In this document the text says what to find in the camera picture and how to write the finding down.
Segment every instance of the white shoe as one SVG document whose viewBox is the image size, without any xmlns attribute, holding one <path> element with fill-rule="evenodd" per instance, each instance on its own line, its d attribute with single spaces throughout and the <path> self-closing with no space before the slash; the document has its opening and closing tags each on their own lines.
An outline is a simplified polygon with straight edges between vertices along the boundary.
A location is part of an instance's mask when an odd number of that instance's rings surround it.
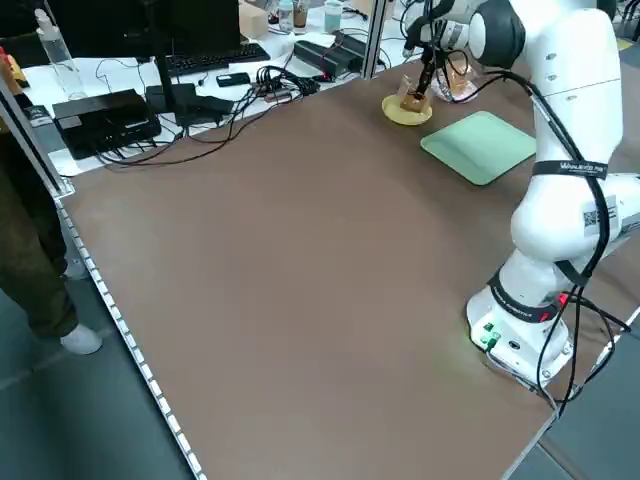
<svg viewBox="0 0 640 480">
<path fill-rule="evenodd" d="M 89 327 L 78 325 L 60 339 L 60 344 L 75 355 L 89 355 L 100 349 L 102 339 Z"/>
<path fill-rule="evenodd" d="M 84 266 L 82 260 L 74 258 L 67 261 L 67 269 L 62 274 L 64 278 L 69 280 L 82 280 L 89 276 L 87 267 Z"/>
</svg>

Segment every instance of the brown table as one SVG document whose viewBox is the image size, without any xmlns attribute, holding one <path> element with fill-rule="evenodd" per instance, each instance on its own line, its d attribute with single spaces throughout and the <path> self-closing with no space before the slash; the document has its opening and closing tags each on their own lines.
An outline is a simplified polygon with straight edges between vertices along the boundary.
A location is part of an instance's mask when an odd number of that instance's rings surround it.
<svg viewBox="0 0 640 480">
<path fill-rule="evenodd" d="M 402 71 L 279 108 L 197 162 L 83 175 L 66 200 L 209 479 L 496 479 L 550 417 L 484 365 L 463 314 L 512 251 L 531 164 L 479 188 L 419 147 L 479 109 L 531 132 L 531 105 L 501 84 L 399 127 L 380 102 Z M 625 68 L 627 125 L 639 78 Z M 638 170 L 629 133 L 614 166 Z M 589 296 L 628 315 L 639 253 L 607 259 Z M 584 323 L 583 373 L 603 343 Z"/>
</svg>

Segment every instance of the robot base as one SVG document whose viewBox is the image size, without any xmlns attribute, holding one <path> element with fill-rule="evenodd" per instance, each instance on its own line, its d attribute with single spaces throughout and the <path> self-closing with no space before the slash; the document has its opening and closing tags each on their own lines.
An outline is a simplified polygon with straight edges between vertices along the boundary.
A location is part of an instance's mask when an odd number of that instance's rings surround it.
<svg viewBox="0 0 640 480">
<path fill-rule="evenodd" d="M 543 323 L 519 320 L 501 308 L 489 287 L 485 287 L 467 303 L 467 321 L 473 343 L 485 352 L 490 343 L 495 343 L 491 356 L 517 373 L 521 380 L 536 385 L 538 359 L 553 319 Z M 569 340 L 569 330 L 564 321 L 560 320 L 542 359 L 540 383 L 543 387 L 572 355 L 573 344 Z"/>
</svg>

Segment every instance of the keyboard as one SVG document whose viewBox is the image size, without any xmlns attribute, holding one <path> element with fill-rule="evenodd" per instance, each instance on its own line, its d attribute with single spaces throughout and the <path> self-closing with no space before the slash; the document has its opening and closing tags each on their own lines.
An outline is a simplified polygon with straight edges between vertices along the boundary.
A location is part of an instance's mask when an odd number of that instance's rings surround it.
<svg viewBox="0 0 640 480">
<path fill-rule="evenodd" d="M 240 48 L 221 53 L 199 55 L 172 55 L 167 57 L 169 75 L 187 75 L 227 68 L 230 63 L 261 62 L 271 57 L 257 43 L 246 43 Z"/>
</svg>

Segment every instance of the green tray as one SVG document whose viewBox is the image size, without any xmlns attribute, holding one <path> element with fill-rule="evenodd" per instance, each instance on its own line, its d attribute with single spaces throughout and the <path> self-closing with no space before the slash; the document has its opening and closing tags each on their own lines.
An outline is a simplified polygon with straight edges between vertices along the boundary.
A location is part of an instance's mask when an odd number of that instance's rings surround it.
<svg viewBox="0 0 640 480">
<path fill-rule="evenodd" d="M 489 112 L 476 112 L 420 141 L 475 185 L 487 185 L 536 153 L 536 141 Z"/>
</svg>

